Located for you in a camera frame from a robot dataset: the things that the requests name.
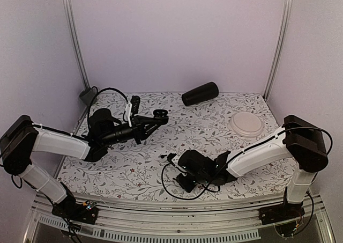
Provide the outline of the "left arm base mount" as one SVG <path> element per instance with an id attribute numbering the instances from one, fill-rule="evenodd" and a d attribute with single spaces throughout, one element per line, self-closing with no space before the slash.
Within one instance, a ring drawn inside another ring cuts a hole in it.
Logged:
<path id="1" fill-rule="evenodd" d="M 77 203 L 72 192 L 61 183 L 66 191 L 66 197 L 60 203 L 54 203 L 51 213 L 54 216 L 94 225 L 98 217 L 99 209 L 97 203 L 87 200 L 83 203 Z"/>

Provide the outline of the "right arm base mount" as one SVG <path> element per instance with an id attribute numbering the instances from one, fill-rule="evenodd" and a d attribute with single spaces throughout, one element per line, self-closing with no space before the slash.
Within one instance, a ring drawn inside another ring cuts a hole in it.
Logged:
<path id="1" fill-rule="evenodd" d="M 284 202 L 269 207 L 263 207 L 258 210 L 259 220 L 263 225 L 283 222 L 304 215 L 303 203 L 290 204 Z"/>

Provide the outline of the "black round earbud case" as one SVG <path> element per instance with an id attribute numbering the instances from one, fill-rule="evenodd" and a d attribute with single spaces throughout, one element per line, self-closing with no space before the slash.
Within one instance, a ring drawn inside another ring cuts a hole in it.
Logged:
<path id="1" fill-rule="evenodd" d="M 169 121 L 168 111 L 165 109 L 155 109 L 153 111 L 154 119 L 161 122 L 162 125 L 165 125 Z"/>

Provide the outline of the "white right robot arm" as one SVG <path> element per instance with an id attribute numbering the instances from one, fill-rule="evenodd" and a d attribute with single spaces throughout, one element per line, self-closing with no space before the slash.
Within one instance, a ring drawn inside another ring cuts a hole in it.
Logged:
<path id="1" fill-rule="evenodd" d="M 286 186 L 286 199 L 277 208 L 281 219 L 289 219 L 297 212 L 316 174 L 329 163 L 331 148 L 325 146 L 325 134 L 324 129 L 289 115 L 273 133 L 240 150 L 226 151 L 215 159 L 196 150 L 186 150 L 168 161 L 179 168 L 181 174 L 176 181 L 190 193 L 197 184 L 222 186 L 267 164 L 293 158 L 297 168 Z"/>

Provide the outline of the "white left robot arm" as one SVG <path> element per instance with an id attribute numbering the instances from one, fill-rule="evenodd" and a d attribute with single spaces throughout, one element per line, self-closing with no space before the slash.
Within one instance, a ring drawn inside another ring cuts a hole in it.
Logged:
<path id="1" fill-rule="evenodd" d="M 87 119 L 88 134 L 76 136 L 35 124 L 29 116 L 22 115 L 1 137 L 3 168 L 45 194 L 67 218 L 76 218 L 80 208 L 74 197 L 36 158 L 67 156 L 96 163 L 110 146 L 131 139 L 140 144 L 168 120 L 166 110 L 156 109 L 152 117 L 130 114 L 122 123 L 109 109 L 101 108 Z"/>

